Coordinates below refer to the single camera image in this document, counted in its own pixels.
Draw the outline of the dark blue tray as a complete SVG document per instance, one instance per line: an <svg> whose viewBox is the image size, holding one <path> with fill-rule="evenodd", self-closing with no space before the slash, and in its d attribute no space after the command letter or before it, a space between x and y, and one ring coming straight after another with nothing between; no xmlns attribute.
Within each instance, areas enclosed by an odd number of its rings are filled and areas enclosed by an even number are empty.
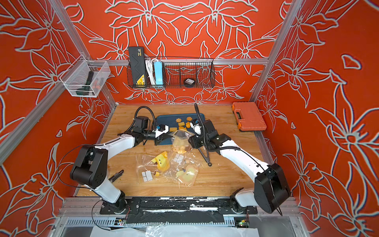
<svg viewBox="0 0 379 237"><path fill-rule="evenodd" d="M188 139L194 135L193 128L187 127L187 123L190 122L188 117L192 120L199 119L196 113L192 114L173 114L173 115L160 115L156 121L158 125L164 124L169 127L168 137L162 140L160 143L155 142L156 146L160 145L172 145L172 142L177 141L188 142Z"/></svg>

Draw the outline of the bag with cream bear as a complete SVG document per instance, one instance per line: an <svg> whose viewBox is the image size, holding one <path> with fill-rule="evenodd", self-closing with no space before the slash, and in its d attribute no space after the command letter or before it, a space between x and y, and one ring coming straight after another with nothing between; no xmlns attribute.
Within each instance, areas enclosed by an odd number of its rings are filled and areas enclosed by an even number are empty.
<svg viewBox="0 0 379 237"><path fill-rule="evenodd" d="M177 130L171 134L172 151L177 154L184 154L192 150L189 138L194 136L192 132L186 130Z"/></svg>

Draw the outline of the black metal tongs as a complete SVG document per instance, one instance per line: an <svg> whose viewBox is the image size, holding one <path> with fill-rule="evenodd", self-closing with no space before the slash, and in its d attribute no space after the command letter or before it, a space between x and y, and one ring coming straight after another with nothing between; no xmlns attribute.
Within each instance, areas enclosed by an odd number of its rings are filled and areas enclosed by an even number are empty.
<svg viewBox="0 0 379 237"><path fill-rule="evenodd" d="M201 156L203 157L203 159L205 160L205 162L207 163L207 165L209 167L211 167L212 163L210 161L209 151L207 151L206 148L204 148L204 147L198 148L198 151L200 152Z"/></svg>

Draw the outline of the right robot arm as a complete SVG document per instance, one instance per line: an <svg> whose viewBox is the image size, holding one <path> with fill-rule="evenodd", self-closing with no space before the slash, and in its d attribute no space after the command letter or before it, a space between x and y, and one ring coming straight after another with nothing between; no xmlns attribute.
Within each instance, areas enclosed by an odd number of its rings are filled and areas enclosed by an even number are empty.
<svg viewBox="0 0 379 237"><path fill-rule="evenodd" d="M218 155L233 162L253 182L252 189L240 188L230 196L231 209L240 213L249 206L258 206L264 212L275 211L280 216L280 206L290 197L290 190L284 171L277 163L268 164L259 160L239 147L226 134L219 134L211 120L201 119L198 105L194 104L198 119L191 122L194 135L188 139L192 148L205 148L209 153Z"/></svg>

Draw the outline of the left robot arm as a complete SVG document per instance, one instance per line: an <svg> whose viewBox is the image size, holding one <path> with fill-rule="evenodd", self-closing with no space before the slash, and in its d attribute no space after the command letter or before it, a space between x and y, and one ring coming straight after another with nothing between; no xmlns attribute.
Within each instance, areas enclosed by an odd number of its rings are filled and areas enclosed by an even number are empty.
<svg viewBox="0 0 379 237"><path fill-rule="evenodd" d="M169 138L169 126L158 124L153 111L139 107L131 126L117 138L102 144L82 145L70 173L70 179L91 189L115 213L126 209L125 194L107 177L108 160L119 153L152 140L155 145Z"/></svg>

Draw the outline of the bag with yellow duck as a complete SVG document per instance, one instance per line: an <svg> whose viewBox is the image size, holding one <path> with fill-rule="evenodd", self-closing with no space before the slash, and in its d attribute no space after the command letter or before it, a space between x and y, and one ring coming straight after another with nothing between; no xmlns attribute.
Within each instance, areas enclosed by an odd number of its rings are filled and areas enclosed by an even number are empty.
<svg viewBox="0 0 379 237"><path fill-rule="evenodd" d="M156 156L137 155L136 162L139 183L161 179L170 169L170 160L166 151Z"/></svg>

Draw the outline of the orange tool case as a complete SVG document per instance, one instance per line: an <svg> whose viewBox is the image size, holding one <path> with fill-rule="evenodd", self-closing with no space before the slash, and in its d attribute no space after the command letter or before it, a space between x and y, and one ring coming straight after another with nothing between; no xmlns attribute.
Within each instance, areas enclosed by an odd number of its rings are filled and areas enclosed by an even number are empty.
<svg viewBox="0 0 379 237"><path fill-rule="evenodd" d="M255 102L234 102L232 112L239 131L265 131L267 128Z"/></svg>

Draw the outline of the light blue power bank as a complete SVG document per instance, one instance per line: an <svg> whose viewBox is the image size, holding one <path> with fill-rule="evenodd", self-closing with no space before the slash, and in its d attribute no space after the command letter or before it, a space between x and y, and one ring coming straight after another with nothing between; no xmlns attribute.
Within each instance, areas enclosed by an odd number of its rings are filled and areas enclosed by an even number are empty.
<svg viewBox="0 0 379 237"><path fill-rule="evenodd" d="M163 87L163 64L160 61L154 62L155 80L158 87Z"/></svg>

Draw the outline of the black box in basket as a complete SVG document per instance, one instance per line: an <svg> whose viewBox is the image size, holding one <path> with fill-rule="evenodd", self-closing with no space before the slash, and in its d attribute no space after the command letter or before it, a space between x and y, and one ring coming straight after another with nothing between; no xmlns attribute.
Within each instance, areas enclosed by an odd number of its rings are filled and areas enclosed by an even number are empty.
<svg viewBox="0 0 379 237"><path fill-rule="evenodd" d="M131 46L128 48L129 62L132 73L132 85L134 88L145 88L146 82L146 65L144 49L140 46Z"/></svg>

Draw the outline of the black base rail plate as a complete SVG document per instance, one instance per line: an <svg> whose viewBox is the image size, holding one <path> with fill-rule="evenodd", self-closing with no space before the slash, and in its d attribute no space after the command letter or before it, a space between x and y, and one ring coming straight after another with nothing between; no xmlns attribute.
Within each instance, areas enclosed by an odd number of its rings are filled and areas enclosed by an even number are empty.
<svg viewBox="0 0 379 237"><path fill-rule="evenodd" d="M258 213L255 206L237 207L223 197L126 197L121 213L111 210L105 202L100 215L114 215L126 224L222 225L237 226Z"/></svg>

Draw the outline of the clear acrylic wall bin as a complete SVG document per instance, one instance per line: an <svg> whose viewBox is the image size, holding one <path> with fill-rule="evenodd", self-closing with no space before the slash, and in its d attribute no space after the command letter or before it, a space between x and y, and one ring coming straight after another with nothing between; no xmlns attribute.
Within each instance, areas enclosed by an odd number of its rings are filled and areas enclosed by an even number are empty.
<svg viewBox="0 0 379 237"><path fill-rule="evenodd" d="M89 71L94 72L90 93L87 96L79 96L76 94L76 90L85 84ZM96 98L110 74L111 70L107 61L88 60L80 55L59 79L71 96Z"/></svg>

